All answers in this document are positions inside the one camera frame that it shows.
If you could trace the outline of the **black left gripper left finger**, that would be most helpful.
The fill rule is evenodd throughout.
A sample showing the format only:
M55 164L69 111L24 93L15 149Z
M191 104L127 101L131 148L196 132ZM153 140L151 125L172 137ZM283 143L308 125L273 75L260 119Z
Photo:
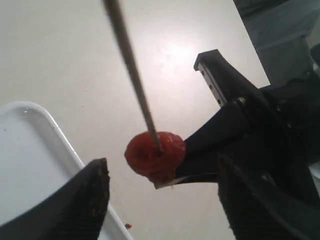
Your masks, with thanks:
M94 159L40 204L0 227L2 240L96 240L110 199L106 158Z

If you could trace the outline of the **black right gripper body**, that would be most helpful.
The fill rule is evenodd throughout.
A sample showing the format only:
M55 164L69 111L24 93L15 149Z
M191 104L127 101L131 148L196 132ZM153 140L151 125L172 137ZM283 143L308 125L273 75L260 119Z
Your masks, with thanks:
M233 143L195 162L216 162L227 156L258 173L279 190L320 208L320 196L310 166L320 159L320 83L293 79L257 88L218 50L200 53L194 63L220 109L240 104L247 130Z

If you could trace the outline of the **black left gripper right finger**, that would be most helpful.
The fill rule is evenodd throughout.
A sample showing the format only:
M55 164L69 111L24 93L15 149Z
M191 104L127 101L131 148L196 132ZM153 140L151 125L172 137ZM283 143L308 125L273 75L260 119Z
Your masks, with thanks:
M318 240L320 208L241 168L218 159L218 196L237 240Z

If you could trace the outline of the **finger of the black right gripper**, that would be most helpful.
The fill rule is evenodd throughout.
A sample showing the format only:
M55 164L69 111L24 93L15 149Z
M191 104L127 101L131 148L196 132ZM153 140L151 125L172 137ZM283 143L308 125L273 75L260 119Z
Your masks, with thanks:
M219 167L216 162L185 162L173 173L173 179L165 183L154 183L154 188L162 189L192 183L217 183Z
M225 104L202 127L184 140L185 162L201 157L233 143L248 130L248 119L237 102Z

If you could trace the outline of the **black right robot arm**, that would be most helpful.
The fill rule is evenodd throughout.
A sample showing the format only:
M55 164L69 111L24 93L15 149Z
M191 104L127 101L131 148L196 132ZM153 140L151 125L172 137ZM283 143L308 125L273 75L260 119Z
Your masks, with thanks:
M307 38L320 16L317 0L243 0L237 7L269 80L256 87L223 57L200 53L200 72L219 111L186 139L186 160L170 185L218 182L227 212L254 199L273 219L320 225L320 50Z

